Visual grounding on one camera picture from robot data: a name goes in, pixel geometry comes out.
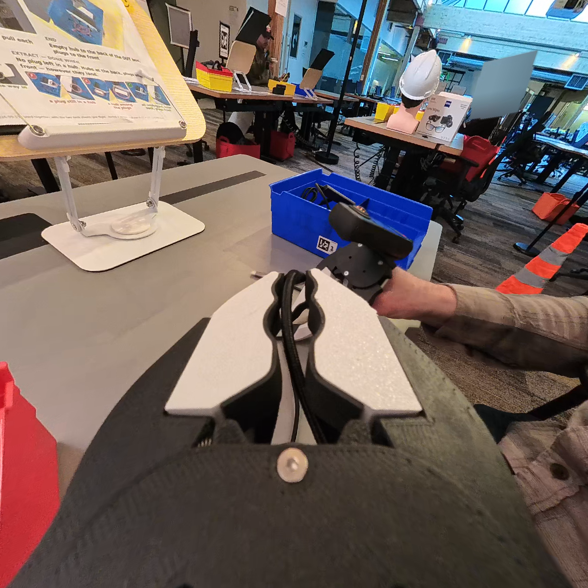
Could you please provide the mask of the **grey panel on stand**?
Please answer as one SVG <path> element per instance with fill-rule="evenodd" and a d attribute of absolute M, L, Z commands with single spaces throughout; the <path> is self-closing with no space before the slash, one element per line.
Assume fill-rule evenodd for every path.
<path fill-rule="evenodd" d="M 192 32 L 192 14 L 188 9 L 166 3 L 170 43 L 188 49 Z"/>

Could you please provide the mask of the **person's right forearm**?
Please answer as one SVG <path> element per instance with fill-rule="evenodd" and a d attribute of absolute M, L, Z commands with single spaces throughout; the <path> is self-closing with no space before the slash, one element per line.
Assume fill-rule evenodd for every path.
<path fill-rule="evenodd" d="M 507 295 L 447 285 L 456 306 L 447 318 L 420 318 L 431 337 L 475 359 L 523 371 L 577 377 L 587 367 L 587 297 Z"/>

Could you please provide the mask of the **white instruction sheet stand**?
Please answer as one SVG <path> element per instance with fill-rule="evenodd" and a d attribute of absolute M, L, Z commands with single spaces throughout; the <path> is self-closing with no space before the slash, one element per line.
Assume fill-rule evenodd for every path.
<path fill-rule="evenodd" d="M 179 145 L 183 143 L 196 143 L 202 139 L 205 133 L 205 120 L 198 107 L 192 92 L 180 71 L 172 59 L 166 45 L 151 20 L 137 1 L 119 1 L 122 13 L 127 14 L 141 37 L 145 51 L 157 70 L 164 89 L 171 101 L 186 123 L 185 136 L 173 139 L 138 138 L 132 139 L 128 131 L 123 138 L 107 138 L 99 143 L 84 146 L 74 146 L 69 143 L 62 148 L 45 148 L 43 150 L 31 150 L 18 142 L 16 135 L 1 136 L 1 162 L 20 160 L 48 159 L 56 156 L 78 156 L 99 152 L 114 152 L 135 148 L 150 148 L 156 146 Z"/>

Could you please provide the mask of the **orange floor bin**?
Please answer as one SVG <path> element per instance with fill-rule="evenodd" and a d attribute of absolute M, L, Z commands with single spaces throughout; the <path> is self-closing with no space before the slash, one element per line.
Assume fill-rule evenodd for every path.
<path fill-rule="evenodd" d="M 533 206 L 532 213 L 543 221 L 551 222 L 569 203 L 570 199 L 562 194 L 544 192 Z M 556 224 L 565 224 L 579 209 L 577 203 L 572 204 Z"/>

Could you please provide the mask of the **clear acrylic stand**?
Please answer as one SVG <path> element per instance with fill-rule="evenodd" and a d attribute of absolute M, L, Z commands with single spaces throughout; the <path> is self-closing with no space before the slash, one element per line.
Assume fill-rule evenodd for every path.
<path fill-rule="evenodd" d="M 69 156 L 59 156 L 54 160 L 66 216 L 74 231 L 87 238 L 107 236 L 117 240 L 143 239 L 155 233 L 165 147 L 158 146 L 153 151 L 151 185 L 144 206 L 134 212 L 130 212 L 129 207 L 121 209 L 119 212 L 113 210 L 113 219 L 106 221 L 98 221 L 95 216 L 92 217 L 90 222 L 87 222 L 81 220 L 78 216 L 70 182 L 69 159 Z"/>

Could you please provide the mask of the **printed instruction sheet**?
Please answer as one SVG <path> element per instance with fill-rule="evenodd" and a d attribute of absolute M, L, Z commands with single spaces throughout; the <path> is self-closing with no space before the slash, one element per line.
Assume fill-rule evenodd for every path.
<path fill-rule="evenodd" d="M 1 1 L 1 135 L 128 126 L 183 138 L 184 117 L 124 1 Z"/>

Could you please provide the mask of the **wooden top desk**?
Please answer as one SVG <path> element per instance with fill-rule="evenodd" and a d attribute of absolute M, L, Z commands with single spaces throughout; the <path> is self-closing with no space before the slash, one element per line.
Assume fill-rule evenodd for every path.
<path fill-rule="evenodd" d="M 261 147 L 261 158 L 270 160 L 270 133 L 276 128 L 277 115 L 282 114 L 285 107 L 291 105 L 296 112 L 314 113 L 320 105 L 332 105 L 328 98 L 304 98 L 300 95 L 276 95 L 268 88 L 250 91 L 224 92 L 209 89 L 198 84 L 195 79 L 185 78 L 187 87 L 195 99 L 204 96 L 215 101 L 215 108 L 226 113 L 254 113 L 254 138 Z"/>
<path fill-rule="evenodd" d="M 346 118 L 344 124 L 354 130 L 354 135 L 361 132 L 371 142 L 385 148 L 384 163 L 375 178 L 375 186 L 413 199 L 418 199 L 416 192 L 429 175 L 423 168 L 428 168 L 438 156 L 444 159 L 461 155 L 465 140 L 462 134 L 457 134 L 445 145 L 421 134 L 408 135 L 388 129 L 385 122 L 376 122 L 374 117 Z"/>

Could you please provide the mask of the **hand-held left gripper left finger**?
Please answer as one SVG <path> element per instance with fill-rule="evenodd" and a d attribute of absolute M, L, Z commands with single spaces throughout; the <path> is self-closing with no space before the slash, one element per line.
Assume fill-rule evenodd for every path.
<path fill-rule="evenodd" d="M 282 289 L 283 274 L 270 272 L 212 314 L 166 402 L 168 415 L 234 420 L 256 443 L 271 443 L 282 399 Z"/>

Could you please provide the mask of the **white hard hat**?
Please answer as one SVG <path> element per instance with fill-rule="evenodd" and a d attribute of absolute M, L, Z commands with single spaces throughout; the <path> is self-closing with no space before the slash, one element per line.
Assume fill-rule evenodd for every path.
<path fill-rule="evenodd" d="M 437 90 L 442 61 L 435 49 L 415 56 L 399 80 L 401 95 L 410 100 L 429 99 Z"/>

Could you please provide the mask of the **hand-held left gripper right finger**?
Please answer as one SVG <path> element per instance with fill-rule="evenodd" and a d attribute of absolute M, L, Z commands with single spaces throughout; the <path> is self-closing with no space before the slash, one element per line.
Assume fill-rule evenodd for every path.
<path fill-rule="evenodd" d="M 305 395 L 322 443 L 336 443 L 358 420 L 421 417 L 423 406 L 378 313 L 319 269 L 306 273 L 311 332 Z"/>

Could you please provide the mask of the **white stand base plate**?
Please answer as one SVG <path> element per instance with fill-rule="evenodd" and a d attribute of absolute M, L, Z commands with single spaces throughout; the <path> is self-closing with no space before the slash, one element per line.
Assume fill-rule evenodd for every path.
<path fill-rule="evenodd" d="M 128 217 L 145 220 L 143 233 L 120 233 Z M 173 245 L 204 231 L 200 220 L 165 202 L 160 202 L 157 213 L 150 212 L 144 203 L 102 212 L 80 220 L 86 225 L 77 232 L 70 222 L 55 224 L 41 233 L 58 252 L 77 267 L 88 272 L 103 272 L 117 268 L 147 254 Z"/>

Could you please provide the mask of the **blue plastic bin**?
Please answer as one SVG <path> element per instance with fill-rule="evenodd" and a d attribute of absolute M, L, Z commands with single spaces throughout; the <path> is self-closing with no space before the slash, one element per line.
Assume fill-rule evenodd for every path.
<path fill-rule="evenodd" d="M 329 224 L 338 203 L 337 192 L 367 211 L 378 223 L 390 226 L 413 241 L 412 252 L 400 260 L 408 270 L 419 252 L 432 219 L 430 206 L 322 169 L 305 172 L 270 185 L 272 233 L 319 255 L 334 253 L 349 241 Z"/>

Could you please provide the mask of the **pink mannequin head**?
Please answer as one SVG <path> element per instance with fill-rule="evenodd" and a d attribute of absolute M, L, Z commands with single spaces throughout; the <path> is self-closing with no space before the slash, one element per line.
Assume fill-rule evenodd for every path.
<path fill-rule="evenodd" d="M 419 124 L 416 116 L 420 111 L 423 101 L 423 99 L 411 99 L 401 94 L 401 104 L 398 110 L 389 117 L 386 128 L 406 135 L 412 135 Z"/>

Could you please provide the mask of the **white product box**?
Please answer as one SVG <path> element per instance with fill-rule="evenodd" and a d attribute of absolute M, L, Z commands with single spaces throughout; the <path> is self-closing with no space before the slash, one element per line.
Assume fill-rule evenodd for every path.
<path fill-rule="evenodd" d="M 472 97 L 449 92 L 432 95 L 414 135 L 435 143 L 451 144 L 472 101 Z"/>

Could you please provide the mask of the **wooden document stand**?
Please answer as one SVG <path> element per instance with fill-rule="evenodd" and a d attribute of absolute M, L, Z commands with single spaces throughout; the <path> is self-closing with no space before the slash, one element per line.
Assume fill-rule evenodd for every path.
<path fill-rule="evenodd" d="M 226 67 L 233 74 L 233 81 L 240 92 L 252 92 L 252 86 L 247 78 L 256 54 L 256 45 L 234 40 L 226 63 Z"/>

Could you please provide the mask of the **black office chair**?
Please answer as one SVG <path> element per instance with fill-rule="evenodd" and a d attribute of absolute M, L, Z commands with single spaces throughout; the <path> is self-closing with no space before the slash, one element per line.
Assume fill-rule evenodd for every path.
<path fill-rule="evenodd" d="M 432 170 L 424 183 L 423 203 L 431 206 L 432 219 L 441 218 L 460 243 L 465 222 L 461 216 L 468 203 L 486 192 L 498 166 L 500 148 L 480 136 L 468 136 L 459 156 Z"/>

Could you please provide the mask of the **orange traffic cone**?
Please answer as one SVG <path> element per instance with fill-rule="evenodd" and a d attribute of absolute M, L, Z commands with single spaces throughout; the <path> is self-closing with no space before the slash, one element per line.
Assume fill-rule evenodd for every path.
<path fill-rule="evenodd" d="M 586 235 L 586 224 L 574 224 L 523 268 L 499 284 L 495 290 L 507 295 L 541 294 L 549 280 L 556 275 Z"/>

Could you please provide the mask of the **braided cable copper plug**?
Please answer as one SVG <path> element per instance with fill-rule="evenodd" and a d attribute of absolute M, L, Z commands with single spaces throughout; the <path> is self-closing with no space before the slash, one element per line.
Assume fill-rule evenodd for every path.
<path fill-rule="evenodd" d="M 292 331 L 292 299 L 295 286 L 305 281 L 305 274 L 298 270 L 290 270 L 284 278 L 281 293 L 281 333 L 286 363 L 288 365 L 290 382 L 292 384 L 294 398 L 294 417 L 290 442 L 296 441 L 298 436 L 300 412 L 303 411 L 311 429 L 312 435 L 318 444 L 327 443 L 324 431 L 322 430 L 316 415 L 310 408 L 306 397 L 306 379 L 302 371 L 298 348 L 293 338 Z"/>

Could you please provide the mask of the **person's right hand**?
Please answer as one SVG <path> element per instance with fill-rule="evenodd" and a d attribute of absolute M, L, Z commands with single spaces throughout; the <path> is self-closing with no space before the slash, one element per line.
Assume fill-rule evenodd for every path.
<path fill-rule="evenodd" d="M 417 320 L 439 327 L 455 314 L 457 298 L 446 285 L 430 283 L 394 268 L 372 308 L 389 319 Z"/>

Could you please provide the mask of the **yellow red plastic bin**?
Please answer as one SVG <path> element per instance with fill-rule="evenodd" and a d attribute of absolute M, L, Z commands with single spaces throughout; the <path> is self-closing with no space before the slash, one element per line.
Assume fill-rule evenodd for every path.
<path fill-rule="evenodd" d="M 195 61 L 195 73 L 198 83 L 203 87 L 219 92 L 232 92 L 233 72 L 220 61 Z"/>

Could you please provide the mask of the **red fabric bag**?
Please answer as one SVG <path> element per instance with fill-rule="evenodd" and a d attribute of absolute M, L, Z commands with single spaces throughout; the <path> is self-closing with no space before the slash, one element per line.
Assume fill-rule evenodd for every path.
<path fill-rule="evenodd" d="M 227 158 L 236 155 L 246 155 L 252 158 L 261 158 L 261 146 L 245 139 L 244 143 L 231 143 L 225 136 L 216 139 L 217 159 Z"/>
<path fill-rule="evenodd" d="M 295 155 L 296 135 L 293 132 L 271 130 L 269 155 L 279 161 L 293 158 Z"/>

